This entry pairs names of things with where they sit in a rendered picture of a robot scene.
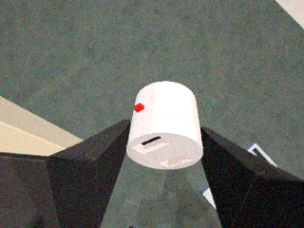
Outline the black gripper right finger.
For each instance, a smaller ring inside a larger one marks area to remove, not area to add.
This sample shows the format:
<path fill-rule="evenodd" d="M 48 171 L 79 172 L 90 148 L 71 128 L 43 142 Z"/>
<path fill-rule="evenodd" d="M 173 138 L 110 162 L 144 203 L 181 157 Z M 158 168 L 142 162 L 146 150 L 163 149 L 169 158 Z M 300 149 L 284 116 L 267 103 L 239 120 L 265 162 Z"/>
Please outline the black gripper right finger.
<path fill-rule="evenodd" d="M 304 180 L 208 127 L 200 135 L 221 228 L 304 228 Z"/>

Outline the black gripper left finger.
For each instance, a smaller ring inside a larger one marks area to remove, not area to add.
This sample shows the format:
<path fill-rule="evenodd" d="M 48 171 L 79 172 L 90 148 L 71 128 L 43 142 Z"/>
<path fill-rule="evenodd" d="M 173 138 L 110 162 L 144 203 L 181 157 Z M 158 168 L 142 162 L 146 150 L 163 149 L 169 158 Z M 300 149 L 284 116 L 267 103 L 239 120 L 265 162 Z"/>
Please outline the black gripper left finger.
<path fill-rule="evenodd" d="M 45 228 L 101 228 L 129 130 L 122 120 L 50 156 L 0 152 L 0 208 L 37 212 Z"/>

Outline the white cylinder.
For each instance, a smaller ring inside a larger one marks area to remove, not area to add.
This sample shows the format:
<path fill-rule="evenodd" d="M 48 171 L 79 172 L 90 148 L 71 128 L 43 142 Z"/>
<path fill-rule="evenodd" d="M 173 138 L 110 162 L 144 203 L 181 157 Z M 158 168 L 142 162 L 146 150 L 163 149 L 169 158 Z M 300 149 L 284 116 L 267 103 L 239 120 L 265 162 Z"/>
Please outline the white cylinder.
<path fill-rule="evenodd" d="M 179 169 L 202 155 L 194 94 L 174 82 L 147 85 L 137 95 L 126 152 L 130 159 L 157 169 Z"/>

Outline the white square tray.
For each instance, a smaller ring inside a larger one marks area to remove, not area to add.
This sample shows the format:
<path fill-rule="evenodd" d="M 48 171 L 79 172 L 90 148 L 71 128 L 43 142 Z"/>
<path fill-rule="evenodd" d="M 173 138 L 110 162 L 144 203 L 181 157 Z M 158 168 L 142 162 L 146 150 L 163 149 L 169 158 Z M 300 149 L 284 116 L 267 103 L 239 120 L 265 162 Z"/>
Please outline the white square tray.
<path fill-rule="evenodd" d="M 252 142 L 246 142 L 244 143 L 242 146 L 242 148 L 246 149 L 247 151 L 249 151 L 249 153 L 253 153 L 254 155 L 261 157 L 263 160 L 270 162 L 271 164 L 277 166 L 269 157 L 268 155 L 257 146 L 256 143 L 252 143 Z M 278 167 L 278 166 L 277 166 Z M 214 201 L 213 201 L 213 197 L 208 185 L 208 181 L 206 180 L 199 188 L 198 188 L 201 193 L 209 200 L 209 202 L 216 208 Z"/>

